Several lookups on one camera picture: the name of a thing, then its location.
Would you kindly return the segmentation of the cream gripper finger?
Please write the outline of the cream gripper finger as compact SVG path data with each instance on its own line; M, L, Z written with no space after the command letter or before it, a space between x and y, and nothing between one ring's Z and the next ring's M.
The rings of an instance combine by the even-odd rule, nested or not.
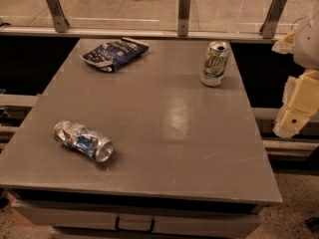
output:
M280 39L272 46L272 51L283 55L292 54L295 35L295 30L290 31L284 38Z
M298 78L289 77L282 103L273 132L279 137L290 138L319 111L319 71L306 69Z

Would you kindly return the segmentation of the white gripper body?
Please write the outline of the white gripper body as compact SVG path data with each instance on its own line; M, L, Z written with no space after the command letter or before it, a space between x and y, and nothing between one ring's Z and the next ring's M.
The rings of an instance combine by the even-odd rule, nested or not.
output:
M306 69L319 69L319 2L297 28L293 59L296 64Z

